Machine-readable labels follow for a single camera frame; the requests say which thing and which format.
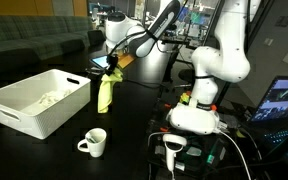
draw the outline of monitor screen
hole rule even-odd
[[[288,119],[288,77],[276,77],[250,121]]]

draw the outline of couch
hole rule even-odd
[[[0,52],[32,49],[41,60],[89,46],[90,17],[0,16]]]

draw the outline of white plastic basket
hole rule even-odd
[[[43,104],[42,97],[46,94],[63,90],[66,96]],[[90,94],[89,79],[49,70],[0,88],[0,123],[45,139],[84,107],[90,101]]]

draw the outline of white cup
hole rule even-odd
[[[100,157],[105,149],[106,132],[101,128],[94,128],[85,134],[85,139],[77,144],[78,150],[88,152],[92,157]]]

